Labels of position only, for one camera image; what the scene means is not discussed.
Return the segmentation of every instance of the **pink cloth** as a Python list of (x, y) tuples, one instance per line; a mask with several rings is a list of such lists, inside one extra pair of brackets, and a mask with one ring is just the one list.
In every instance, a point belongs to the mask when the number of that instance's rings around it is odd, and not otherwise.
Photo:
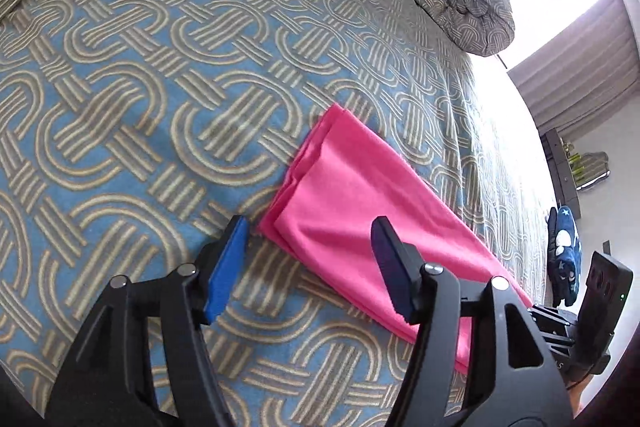
[[(411, 343), (417, 327), (396, 314), (370, 243), (371, 222), (387, 216), (426, 261), (461, 279), (506, 277), (484, 244), (402, 158), (349, 111), (332, 106), (312, 129), (260, 222), (260, 231), (339, 294)], [(467, 372), (471, 325), (462, 319), (456, 369)]]

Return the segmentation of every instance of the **curtain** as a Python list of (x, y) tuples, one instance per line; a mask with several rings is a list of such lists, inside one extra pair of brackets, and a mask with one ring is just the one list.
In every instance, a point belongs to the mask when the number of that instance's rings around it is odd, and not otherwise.
[(598, 0), (509, 71), (540, 134), (574, 140), (607, 120), (638, 90), (640, 56), (622, 0)]

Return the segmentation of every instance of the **bedspread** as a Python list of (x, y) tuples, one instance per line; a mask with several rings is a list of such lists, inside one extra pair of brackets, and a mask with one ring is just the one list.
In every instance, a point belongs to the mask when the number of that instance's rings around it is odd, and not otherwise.
[[(0, 18), (0, 363), (40, 412), (109, 277), (160, 277), (232, 214), (255, 224), (334, 102), (542, 300), (535, 126), (415, 0), (0, 0)], [(410, 355), (255, 233), (204, 337), (239, 426), (382, 425)]]

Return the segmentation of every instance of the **black plastic bracket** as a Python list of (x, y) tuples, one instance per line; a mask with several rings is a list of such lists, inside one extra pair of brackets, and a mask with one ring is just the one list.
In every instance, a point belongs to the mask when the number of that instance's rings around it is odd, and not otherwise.
[[(200, 324), (223, 309), (238, 275), (248, 223), (235, 216), (194, 263), (162, 279), (113, 277), (73, 342), (51, 391), (53, 427), (232, 427)], [(158, 409), (147, 317), (160, 317), (179, 419)]]
[[(554, 359), (507, 279), (459, 280), (425, 263), (386, 217), (374, 220), (371, 241), (396, 311), (420, 322), (387, 426), (561, 427), (571, 421)], [(461, 316), (473, 320), (465, 400), (459, 413), (444, 417)]]
[(633, 272), (606, 253), (593, 252), (580, 312), (533, 306), (531, 316), (566, 384), (604, 372), (614, 330), (631, 289)]

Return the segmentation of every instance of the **metal screw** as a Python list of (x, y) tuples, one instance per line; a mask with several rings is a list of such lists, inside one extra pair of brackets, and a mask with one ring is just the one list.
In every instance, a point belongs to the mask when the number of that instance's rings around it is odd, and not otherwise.
[(429, 275), (440, 275), (444, 271), (444, 268), (439, 264), (424, 263), (422, 267)]
[(499, 275), (491, 279), (491, 284), (495, 289), (500, 291), (505, 291), (509, 287), (509, 281)]
[(193, 275), (194, 273), (196, 273), (196, 266), (194, 264), (184, 263), (178, 266), (178, 274), (182, 275), (183, 277), (188, 277), (190, 275)]
[(109, 281), (109, 286), (112, 288), (122, 288), (127, 285), (127, 278), (124, 275), (116, 275)]

